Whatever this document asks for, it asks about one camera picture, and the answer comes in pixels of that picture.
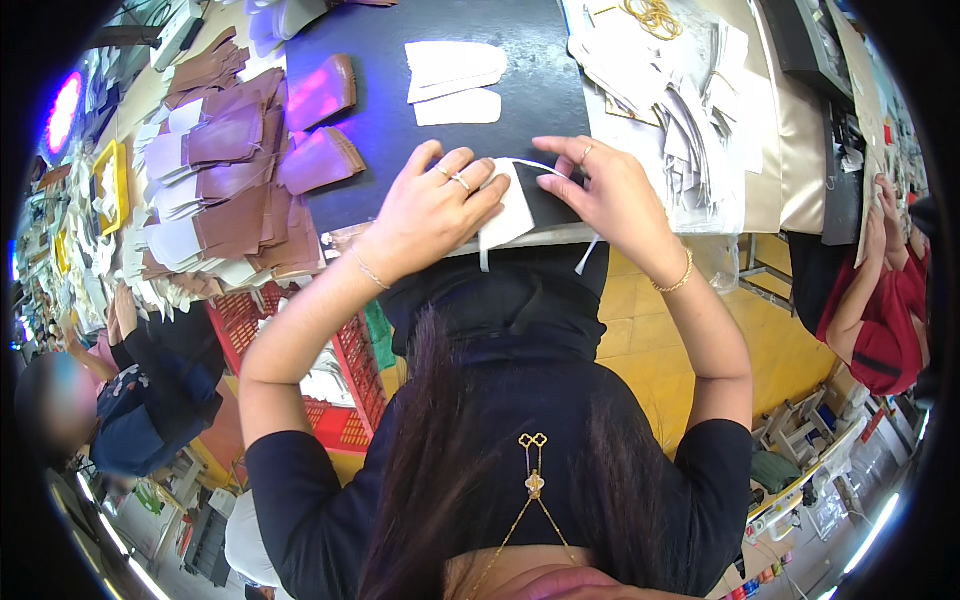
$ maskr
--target bracelet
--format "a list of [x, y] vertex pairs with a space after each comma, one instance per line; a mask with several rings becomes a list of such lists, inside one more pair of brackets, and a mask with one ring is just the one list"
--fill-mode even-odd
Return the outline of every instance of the bracelet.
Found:
[[690, 275], [693, 274], [693, 252], [690, 251], [690, 248], [684, 248], [686, 251], [686, 273], [684, 273], [684, 278], [680, 280], [679, 283], [671, 287], [660, 287], [654, 280], [651, 279], [650, 283], [653, 284], [654, 289], [660, 292], [661, 294], [666, 294], [667, 292], [676, 292], [690, 279]]
[[373, 271], [370, 270], [370, 267], [367, 266], [367, 263], [360, 260], [360, 256], [357, 255], [356, 250], [353, 249], [353, 246], [350, 246], [350, 254], [353, 255], [353, 258], [356, 259], [357, 264], [360, 265], [360, 271], [363, 271], [364, 275], [373, 279], [373, 283], [376, 283], [385, 290], [389, 290], [389, 285], [384, 285], [383, 281], [380, 280], [380, 277], [373, 274]]

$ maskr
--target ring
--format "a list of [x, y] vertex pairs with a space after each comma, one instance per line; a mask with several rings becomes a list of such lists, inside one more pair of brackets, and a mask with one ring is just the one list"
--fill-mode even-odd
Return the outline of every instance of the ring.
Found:
[[454, 181], [458, 181], [461, 185], [464, 186], [464, 189], [467, 190], [467, 193], [468, 193], [468, 194], [470, 193], [470, 186], [467, 184], [466, 181], [464, 181], [464, 178], [460, 177], [460, 173], [459, 173], [459, 172], [458, 172], [458, 173], [454, 173], [453, 175], [450, 176], [450, 178], [451, 178], [452, 180], [454, 180]]

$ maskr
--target yellow floor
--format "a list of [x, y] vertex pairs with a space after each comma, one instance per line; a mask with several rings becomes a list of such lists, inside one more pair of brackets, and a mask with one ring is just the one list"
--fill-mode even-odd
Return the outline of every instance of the yellow floor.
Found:
[[[757, 257], [791, 273], [787, 246], [773, 235], [759, 236]], [[790, 295], [789, 286], [772, 276], [752, 281], [785, 297]], [[787, 399], [803, 397], [827, 377], [835, 356], [807, 333], [799, 320], [742, 289], [723, 300], [743, 329], [750, 349], [755, 416], [772, 413]], [[607, 325], [607, 334], [597, 350], [597, 362], [627, 382], [663, 449], [671, 453], [684, 434], [690, 413], [693, 371], [660, 294], [651, 287], [650, 279], [616, 250], [611, 250], [600, 321]], [[397, 367], [382, 376], [387, 396], [392, 396], [398, 385]], [[339, 458], [334, 457], [338, 474], [342, 479], [351, 478], [349, 471], [359, 468], [360, 461], [350, 457], [338, 466]]]

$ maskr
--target green cloth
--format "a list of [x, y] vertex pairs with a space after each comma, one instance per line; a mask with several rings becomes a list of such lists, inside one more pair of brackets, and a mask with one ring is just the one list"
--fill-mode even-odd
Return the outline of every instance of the green cloth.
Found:
[[394, 356], [393, 343], [394, 336], [390, 332], [390, 322], [387, 316], [383, 314], [380, 303], [371, 300], [363, 309], [364, 318], [367, 320], [367, 330], [370, 332], [370, 339], [373, 342], [373, 354], [376, 355], [376, 367], [383, 371], [396, 364]]
[[750, 465], [750, 478], [763, 486], [769, 493], [780, 493], [804, 474], [790, 461], [777, 452], [760, 450], [754, 454]]
[[159, 501], [153, 490], [144, 490], [143, 486], [137, 486], [133, 489], [133, 493], [145, 509], [154, 515], [160, 515], [160, 512], [163, 510], [163, 503]]

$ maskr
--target pink shirt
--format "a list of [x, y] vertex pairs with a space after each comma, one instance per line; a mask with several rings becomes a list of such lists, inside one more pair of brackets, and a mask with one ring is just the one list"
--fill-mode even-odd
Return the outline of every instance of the pink shirt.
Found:
[[[88, 350], [88, 352], [119, 371], [116, 361], [113, 360], [113, 354], [110, 352], [110, 341], [106, 329], [100, 330], [100, 334], [97, 336], [97, 343], [93, 346], [93, 348]], [[92, 369], [87, 367], [85, 368], [86, 372], [89, 373], [90, 378], [93, 380], [94, 385], [97, 386], [97, 396], [99, 396], [104, 390], [104, 386], [107, 385], [107, 382], [103, 381], [99, 376], [97, 376], [97, 373], [93, 372]]]

